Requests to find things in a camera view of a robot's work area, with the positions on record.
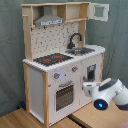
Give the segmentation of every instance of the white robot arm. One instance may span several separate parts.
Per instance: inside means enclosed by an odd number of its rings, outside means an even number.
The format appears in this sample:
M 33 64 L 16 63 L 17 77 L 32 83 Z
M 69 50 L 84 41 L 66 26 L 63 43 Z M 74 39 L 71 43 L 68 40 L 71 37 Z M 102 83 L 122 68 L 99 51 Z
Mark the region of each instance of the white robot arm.
M 86 96 L 92 97 L 93 105 L 98 110 L 106 110 L 112 99 L 120 110 L 128 110 L 128 89 L 119 79 L 84 82 L 83 90 Z

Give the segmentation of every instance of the toy stove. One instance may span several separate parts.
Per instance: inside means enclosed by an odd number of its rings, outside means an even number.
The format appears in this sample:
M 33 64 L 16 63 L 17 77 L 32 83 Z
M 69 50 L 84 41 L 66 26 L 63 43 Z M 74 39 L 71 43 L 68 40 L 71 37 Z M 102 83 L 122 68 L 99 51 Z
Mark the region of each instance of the toy stove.
M 34 59 L 34 62 L 37 62 L 39 64 L 42 64 L 42 65 L 48 67 L 48 66 L 54 65 L 56 63 L 61 63 L 63 61 L 69 60 L 69 59 L 73 59 L 73 57 L 63 55 L 60 53 L 54 53 L 51 55 L 36 58 L 36 59 Z

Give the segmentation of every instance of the oven door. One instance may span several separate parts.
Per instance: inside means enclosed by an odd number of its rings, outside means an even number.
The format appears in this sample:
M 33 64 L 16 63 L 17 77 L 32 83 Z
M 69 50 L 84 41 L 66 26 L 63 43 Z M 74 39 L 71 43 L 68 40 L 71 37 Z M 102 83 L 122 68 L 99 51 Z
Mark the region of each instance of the oven door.
M 79 108 L 80 76 L 68 78 L 49 87 L 50 125 Z

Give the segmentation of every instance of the backsplash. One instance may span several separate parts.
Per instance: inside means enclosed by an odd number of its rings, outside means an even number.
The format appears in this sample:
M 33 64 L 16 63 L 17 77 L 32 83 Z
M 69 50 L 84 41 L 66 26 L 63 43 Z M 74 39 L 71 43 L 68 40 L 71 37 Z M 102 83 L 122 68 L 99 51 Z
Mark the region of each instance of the backsplash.
M 44 27 L 35 27 L 32 32 L 33 58 L 41 57 L 61 50 L 66 50 L 70 37 L 78 33 L 79 22 L 64 23 Z M 78 36 L 73 38 L 78 46 Z

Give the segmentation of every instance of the shelf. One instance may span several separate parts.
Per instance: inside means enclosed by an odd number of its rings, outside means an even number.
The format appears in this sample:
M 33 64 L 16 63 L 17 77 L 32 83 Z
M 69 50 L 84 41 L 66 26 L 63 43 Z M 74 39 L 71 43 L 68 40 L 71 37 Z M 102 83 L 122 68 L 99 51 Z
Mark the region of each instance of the shelf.
M 87 19 L 88 18 L 69 19 L 69 20 L 66 20 L 65 23 L 75 22 L 75 21 L 82 21 L 82 20 L 87 20 Z
M 46 6 L 46 5 L 71 5 L 71 4 L 89 4 L 91 2 L 66 2 L 66 3 L 43 3 L 43 4 L 21 4 L 22 7 L 29 7 L 29 6 Z

